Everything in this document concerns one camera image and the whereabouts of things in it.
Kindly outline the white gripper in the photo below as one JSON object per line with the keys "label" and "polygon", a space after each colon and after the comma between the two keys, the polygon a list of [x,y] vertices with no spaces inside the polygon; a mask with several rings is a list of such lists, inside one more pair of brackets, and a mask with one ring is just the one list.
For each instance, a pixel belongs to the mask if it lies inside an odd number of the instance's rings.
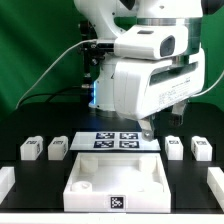
{"label": "white gripper", "polygon": [[185,99],[202,90],[204,76],[203,49],[191,55],[189,63],[182,66],[174,65],[171,59],[121,59],[114,73],[115,110],[124,118],[139,120],[142,138],[152,141],[154,123],[149,115],[173,105],[170,124],[181,126],[188,104]]}

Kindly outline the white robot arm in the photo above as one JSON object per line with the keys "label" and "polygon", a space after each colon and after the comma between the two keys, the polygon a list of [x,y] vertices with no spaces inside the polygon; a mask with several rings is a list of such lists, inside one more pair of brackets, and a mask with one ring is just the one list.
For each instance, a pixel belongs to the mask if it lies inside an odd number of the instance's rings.
{"label": "white robot arm", "polygon": [[224,0],[74,0],[96,32],[88,50],[100,64],[90,107],[135,120],[148,141],[153,115],[172,109],[179,125],[202,90],[201,21]]}

